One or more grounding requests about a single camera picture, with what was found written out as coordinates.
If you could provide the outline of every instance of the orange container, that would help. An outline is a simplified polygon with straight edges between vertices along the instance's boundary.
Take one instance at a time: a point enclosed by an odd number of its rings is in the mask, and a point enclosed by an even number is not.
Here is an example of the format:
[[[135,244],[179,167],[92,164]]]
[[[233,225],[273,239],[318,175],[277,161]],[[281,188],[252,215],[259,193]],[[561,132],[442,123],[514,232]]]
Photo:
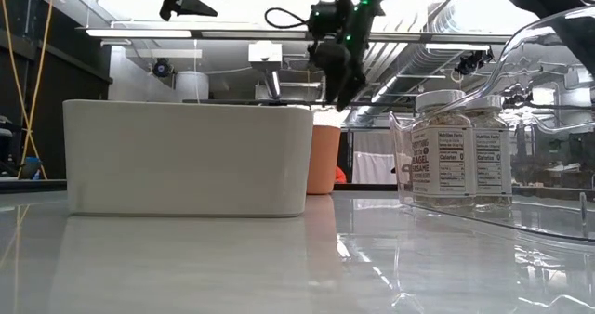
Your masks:
[[[335,185],[338,143],[341,129],[316,125],[312,131],[308,194],[328,194]]]

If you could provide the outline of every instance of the nutrition facts label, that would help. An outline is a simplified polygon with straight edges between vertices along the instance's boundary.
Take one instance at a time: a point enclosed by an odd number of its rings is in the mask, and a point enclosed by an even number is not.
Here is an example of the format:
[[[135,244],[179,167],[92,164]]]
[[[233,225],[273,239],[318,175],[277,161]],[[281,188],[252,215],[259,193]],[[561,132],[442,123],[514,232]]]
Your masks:
[[[472,146],[470,128],[433,126],[412,132],[413,191],[430,197],[473,194]]]
[[[465,139],[464,132],[438,132],[438,164],[440,167],[440,191],[464,192]]]
[[[501,129],[474,130],[478,194],[510,193],[508,133]]]

